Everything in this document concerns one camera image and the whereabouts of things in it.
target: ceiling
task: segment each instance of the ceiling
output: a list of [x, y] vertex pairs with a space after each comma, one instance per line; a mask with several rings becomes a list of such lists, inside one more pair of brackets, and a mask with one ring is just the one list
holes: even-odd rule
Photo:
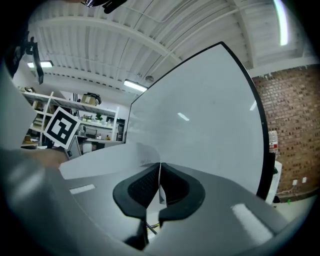
[[43, 70], [46, 84], [129, 105], [140, 92], [125, 79], [149, 87], [146, 76], [156, 81], [220, 41], [248, 70], [312, 55], [298, 23], [287, 21], [289, 41], [280, 46], [271, 0], [128, 0], [110, 14], [54, 0], [33, 13], [29, 30], [40, 59], [54, 65]]

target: person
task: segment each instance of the person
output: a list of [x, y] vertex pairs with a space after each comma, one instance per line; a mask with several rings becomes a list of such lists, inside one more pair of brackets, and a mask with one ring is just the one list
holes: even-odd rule
[[62, 163], [68, 161], [66, 153], [56, 149], [22, 149], [22, 153], [45, 168], [59, 169]]

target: white shelving unit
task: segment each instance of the white shelving unit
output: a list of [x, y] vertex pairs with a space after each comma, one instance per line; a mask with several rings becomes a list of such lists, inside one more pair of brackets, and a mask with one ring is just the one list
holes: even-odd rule
[[[41, 128], [38, 126], [32, 126], [32, 125], [30, 126], [31, 130], [34, 130], [34, 131], [40, 133], [40, 141], [39, 141], [40, 146], [42, 145], [42, 137], [43, 137], [43, 133], [45, 131], [44, 126], [45, 126], [46, 116], [48, 116], [48, 117], [53, 116], [53, 114], [48, 113], [48, 108], [49, 108], [50, 104], [56, 105], [59, 107], [63, 107], [63, 108], [76, 109], [76, 110], [80, 110], [80, 111], [86, 111], [86, 112], [91, 112], [94, 114], [101, 114], [104, 116], [113, 117], [114, 122], [116, 122], [117, 118], [118, 118], [119, 107], [117, 107], [116, 110], [113, 110], [113, 109], [101, 108], [98, 106], [93, 106], [93, 105], [89, 105], [89, 104], [85, 104], [85, 103], [74, 102], [74, 101], [71, 101], [68, 99], [54, 97], [53, 96], [54, 92], [51, 92], [50, 96], [42, 95], [42, 94], [38, 94], [38, 93], [32, 93], [32, 92], [22, 92], [22, 94], [29, 102], [38, 101], [38, 102], [46, 104], [45, 109], [43, 111], [35, 110], [38, 114], [43, 115]], [[94, 126], [94, 127], [112, 130], [111, 140], [112, 141], [115, 140], [116, 125], [109, 127], [109, 126], [103, 125], [98, 122], [81, 121], [81, 123], [86, 126]]]
[[23, 148], [23, 147], [37, 147], [38, 146], [38, 143], [25, 143], [25, 144], [22, 144], [20, 147]]

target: ceiling light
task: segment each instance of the ceiling light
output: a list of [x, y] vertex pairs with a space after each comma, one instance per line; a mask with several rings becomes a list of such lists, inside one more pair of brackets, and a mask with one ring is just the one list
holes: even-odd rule
[[[51, 61], [40, 61], [41, 68], [52, 68], [52, 62]], [[35, 67], [33, 62], [28, 62], [29, 68], [33, 69]]]
[[285, 6], [281, 0], [273, 0], [276, 14], [278, 16], [279, 29], [280, 29], [280, 45], [285, 46], [288, 44], [288, 23], [286, 17]]
[[141, 92], [145, 92], [147, 90], [146, 87], [144, 87], [144, 86], [142, 86], [142, 85], [140, 85], [140, 84], [138, 84], [136, 82], [132, 82], [130, 80], [127, 80], [127, 79], [124, 81], [124, 85], [128, 86], [128, 87], [131, 87], [133, 89], [139, 90]]
[[187, 118], [184, 114], [178, 113], [178, 116], [181, 117], [182, 119], [189, 121], [190, 119]]

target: cable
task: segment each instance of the cable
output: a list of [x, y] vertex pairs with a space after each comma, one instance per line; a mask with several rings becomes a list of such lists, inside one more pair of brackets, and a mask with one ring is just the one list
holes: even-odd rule
[[264, 2], [256, 2], [256, 3], [252, 3], [252, 4], [248, 4], [245, 6], [241, 6], [241, 7], [237, 7], [231, 11], [228, 11], [212, 20], [210, 20], [209, 22], [207, 22], [206, 24], [204, 24], [203, 26], [199, 27], [197, 30], [195, 30], [194, 32], [192, 32], [191, 34], [189, 34], [186, 38], [184, 38], [180, 43], [178, 43], [166, 56], [164, 56], [164, 58], [160, 61], [160, 63], [150, 72], [149, 75], [152, 76], [152, 74], [158, 69], [158, 67], [171, 55], [175, 52], [176, 49], [178, 49], [183, 43], [185, 43], [187, 40], [189, 40], [190, 38], [192, 38], [195, 34], [197, 34], [199, 31], [203, 30], [204, 28], [210, 26], [212, 23], [216, 22], [217, 20], [220, 20], [226, 16], [232, 15], [236, 12], [239, 12], [241, 10], [244, 10], [246, 8], [249, 7], [253, 7], [253, 6], [257, 6], [257, 5], [266, 5], [267, 3]]
[[151, 19], [151, 20], [153, 20], [153, 21], [155, 21], [155, 22], [164, 23], [164, 22], [166, 22], [167, 20], [169, 20], [174, 14], [176, 14], [178, 11], [180, 11], [180, 10], [181, 10], [186, 4], [188, 4], [189, 2], [190, 2], [190, 1], [185, 2], [182, 6], [180, 6], [180, 8], [176, 9], [173, 13], [171, 13], [171, 15], [170, 15], [169, 17], [167, 17], [166, 19], [163, 19], [163, 20], [156, 20], [156, 19], [152, 18], [151, 16], [149, 16], [148, 14], [145, 14], [144, 12], [138, 11], [138, 10], [133, 9], [133, 8], [131, 8], [131, 7], [128, 7], [128, 6], [122, 6], [122, 5], [121, 5], [121, 7], [127, 8], [128, 10], [131, 10], [131, 11], [137, 12], [137, 13], [139, 13], [139, 14], [141, 14], [141, 15], [144, 15], [144, 16], [148, 17], [149, 19]]
[[160, 226], [160, 222], [158, 222], [157, 224], [154, 224], [154, 225], [151, 225], [151, 228], [156, 228], [156, 227], [159, 227]]
[[293, 185], [293, 187], [289, 190], [286, 190], [286, 191], [282, 191], [282, 192], [279, 192], [279, 193], [276, 193], [276, 195], [280, 195], [280, 194], [284, 194], [284, 193], [288, 193], [288, 192], [291, 192], [297, 185]]
[[146, 223], [146, 226], [152, 231], [152, 233], [154, 233], [155, 235], [158, 234], [147, 222], [145, 223]]

